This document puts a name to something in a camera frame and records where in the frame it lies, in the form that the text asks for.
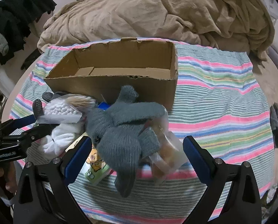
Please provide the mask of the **person's left hand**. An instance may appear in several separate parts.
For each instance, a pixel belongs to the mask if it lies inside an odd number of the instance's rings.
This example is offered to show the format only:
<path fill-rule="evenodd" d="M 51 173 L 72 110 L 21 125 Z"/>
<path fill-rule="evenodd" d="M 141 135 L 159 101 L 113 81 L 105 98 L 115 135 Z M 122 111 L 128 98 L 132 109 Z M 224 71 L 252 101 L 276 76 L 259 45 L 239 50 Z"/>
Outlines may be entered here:
<path fill-rule="evenodd" d="M 14 197 L 16 191 L 15 166 L 13 162 L 10 162 L 6 166 L 0 167 L 0 197 L 10 200 Z"/>

